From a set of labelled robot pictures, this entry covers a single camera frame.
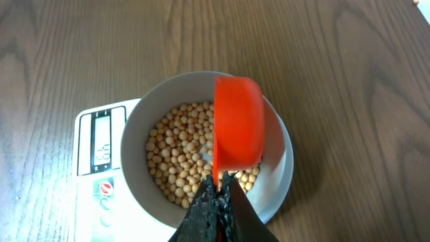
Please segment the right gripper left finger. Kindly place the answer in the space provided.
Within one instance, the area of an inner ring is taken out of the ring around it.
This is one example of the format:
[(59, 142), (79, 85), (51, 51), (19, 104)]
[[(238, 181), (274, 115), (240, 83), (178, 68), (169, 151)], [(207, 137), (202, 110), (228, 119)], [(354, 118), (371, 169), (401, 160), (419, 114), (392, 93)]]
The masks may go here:
[(216, 185), (212, 175), (203, 179), (190, 208), (169, 242), (215, 242), (218, 236)]

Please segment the red plastic measuring scoop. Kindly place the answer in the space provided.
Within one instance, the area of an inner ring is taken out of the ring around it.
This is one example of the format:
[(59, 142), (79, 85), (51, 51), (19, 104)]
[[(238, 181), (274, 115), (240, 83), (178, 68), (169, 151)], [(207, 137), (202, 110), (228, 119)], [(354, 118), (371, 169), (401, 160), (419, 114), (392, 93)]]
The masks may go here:
[(250, 78), (216, 78), (214, 101), (215, 168), (223, 171), (256, 165), (265, 144), (265, 108), (261, 90)]

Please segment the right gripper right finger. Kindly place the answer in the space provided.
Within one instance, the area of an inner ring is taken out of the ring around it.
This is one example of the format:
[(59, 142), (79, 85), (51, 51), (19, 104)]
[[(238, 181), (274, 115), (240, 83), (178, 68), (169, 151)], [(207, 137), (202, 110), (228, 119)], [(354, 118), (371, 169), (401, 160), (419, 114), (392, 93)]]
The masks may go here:
[(257, 216), (234, 175), (227, 172), (220, 190), (220, 241), (279, 241)]

